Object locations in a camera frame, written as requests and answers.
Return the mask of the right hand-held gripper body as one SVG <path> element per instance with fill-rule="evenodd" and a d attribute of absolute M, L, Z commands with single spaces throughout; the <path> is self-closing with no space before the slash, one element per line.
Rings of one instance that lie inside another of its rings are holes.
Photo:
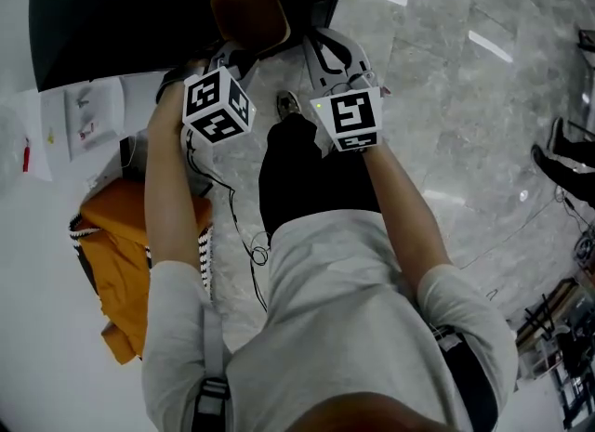
<path fill-rule="evenodd" d="M 361 151 L 380 143 L 382 99 L 362 47 L 329 28 L 312 27 L 303 48 L 314 98 L 311 106 L 338 151 Z"/>

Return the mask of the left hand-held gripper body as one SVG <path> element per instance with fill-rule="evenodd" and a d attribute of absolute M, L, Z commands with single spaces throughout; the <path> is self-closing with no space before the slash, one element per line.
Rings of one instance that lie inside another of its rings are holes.
<path fill-rule="evenodd" d="M 200 147 L 212 149 L 248 134 L 257 109 L 247 86 L 257 58 L 235 42 L 218 41 L 180 68 L 184 84 L 182 145 L 191 186 L 201 196 L 224 181 L 196 159 Z"/>

